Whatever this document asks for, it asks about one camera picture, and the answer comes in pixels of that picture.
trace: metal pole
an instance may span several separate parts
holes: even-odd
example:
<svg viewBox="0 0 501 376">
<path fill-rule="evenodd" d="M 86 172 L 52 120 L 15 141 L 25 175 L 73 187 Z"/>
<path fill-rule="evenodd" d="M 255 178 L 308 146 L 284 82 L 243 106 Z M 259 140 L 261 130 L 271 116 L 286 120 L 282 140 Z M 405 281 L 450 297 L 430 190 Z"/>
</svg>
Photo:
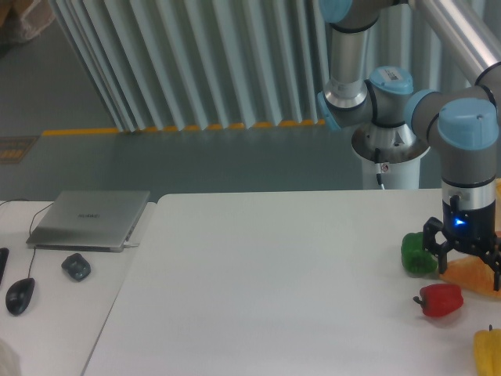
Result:
<svg viewBox="0 0 501 376">
<path fill-rule="evenodd" d="M 409 0 L 409 5 L 422 12 L 472 85 L 501 62 L 501 44 L 465 1 Z"/>
</svg>

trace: red bell pepper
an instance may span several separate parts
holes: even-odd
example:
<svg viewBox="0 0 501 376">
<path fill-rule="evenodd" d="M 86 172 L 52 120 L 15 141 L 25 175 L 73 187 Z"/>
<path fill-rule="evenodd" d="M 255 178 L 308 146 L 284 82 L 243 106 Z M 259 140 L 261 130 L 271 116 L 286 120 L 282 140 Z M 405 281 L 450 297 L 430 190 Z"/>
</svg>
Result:
<svg viewBox="0 0 501 376">
<path fill-rule="evenodd" d="M 461 287 L 455 284 L 431 284 L 421 288 L 421 299 L 414 302 L 421 305 L 425 316 L 442 317 L 449 315 L 463 305 Z"/>
</svg>

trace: mouse cable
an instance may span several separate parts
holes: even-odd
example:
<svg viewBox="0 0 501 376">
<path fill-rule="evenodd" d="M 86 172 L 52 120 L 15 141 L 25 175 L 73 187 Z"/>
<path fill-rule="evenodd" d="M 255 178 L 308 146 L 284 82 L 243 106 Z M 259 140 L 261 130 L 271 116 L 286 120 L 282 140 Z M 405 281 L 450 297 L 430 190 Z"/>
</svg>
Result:
<svg viewBox="0 0 501 376">
<path fill-rule="evenodd" d="M 2 206 L 3 204 L 8 204 L 9 202 L 14 202 L 14 201 L 29 201 L 29 200 L 27 200 L 26 198 L 14 198 L 13 200 L 3 201 L 0 204 L 0 206 Z"/>
<path fill-rule="evenodd" d="M 31 224 L 30 224 L 30 236 L 31 236 L 31 228 L 33 227 L 33 222 L 34 222 L 34 219 L 37 217 L 37 215 L 39 215 L 40 213 L 42 213 L 42 212 L 43 212 L 46 208 L 50 208 L 53 204 L 54 204 L 54 203 L 49 204 L 49 205 L 47 205 L 45 208 L 43 208 L 42 210 L 37 211 L 37 212 L 35 213 L 35 215 L 34 215 L 34 216 L 33 216 L 33 218 L 31 219 Z M 34 260 L 34 256 L 36 255 L 36 253 L 37 253 L 37 248 L 36 248 L 36 247 L 33 247 L 33 256 L 31 256 L 30 269 L 28 269 L 28 278 L 29 278 L 29 277 L 30 277 L 30 275 L 31 275 L 31 267 L 33 266 L 33 260 Z"/>
</svg>

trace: gray floor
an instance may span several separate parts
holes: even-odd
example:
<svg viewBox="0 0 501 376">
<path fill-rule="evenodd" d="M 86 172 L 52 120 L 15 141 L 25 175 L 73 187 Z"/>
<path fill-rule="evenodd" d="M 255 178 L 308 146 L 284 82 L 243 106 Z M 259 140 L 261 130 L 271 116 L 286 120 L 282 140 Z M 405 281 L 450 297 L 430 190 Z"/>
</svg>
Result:
<svg viewBox="0 0 501 376">
<path fill-rule="evenodd" d="M 59 26 L 0 57 L 0 136 L 113 127 Z M 166 193 L 358 190 L 351 129 L 326 127 L 45 136 L 19 164 L 0 165 L 0 200 L 54 200 L 61 190 Z M 440 185 L 438 155 L 421 187 Z"/>
</svg>

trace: yellow floor stripe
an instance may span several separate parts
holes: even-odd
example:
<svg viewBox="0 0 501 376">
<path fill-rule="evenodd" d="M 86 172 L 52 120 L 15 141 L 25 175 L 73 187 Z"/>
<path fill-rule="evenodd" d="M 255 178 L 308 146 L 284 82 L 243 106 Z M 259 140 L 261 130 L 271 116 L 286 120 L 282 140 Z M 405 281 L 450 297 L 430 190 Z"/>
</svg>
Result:
<svg viewBox="0 0 501 376">
<path fill-rule="evenodd" d="M 316 125 L 325 125 L 324 120 L 319 120 Z M 305 126 L 313 126 L 315 123 L 313 120 L 305 120 L 301 123 L 296 121 L 281 121 L 279 123 L 279 127 L 305 127 Z M 228 129 L 245 129 L 244 123 L 234 123 L 230 124 Z M 256 124 L 252 128 L 274 128 L 273 124 L 267 121 L 261 121 Z M 218 131 L 222 130 L 223 127 L 220 124 L 211 124 L 207 127 L 207 130 L 210 131 Z M 175 125 L 168 125 L 161 131 L 156 127 L 149 127 L 142 131 L 137 132 L 145 132 L 145 133 L 155 133 L 155 132 L 177 132 L 178 129 Z M 184 129 L 184 132 L 199 132 L 200 127 L 198 125 L 187 125 Z M 116 128 L 89 128 L 89 129 L 60 129 L 60 130 L 47 130 L 44 131 L 42 136 L 82 136 L 82 135 L 109 135 L 109 134 L 117 134 L 119 133 Z"/>
</svg>

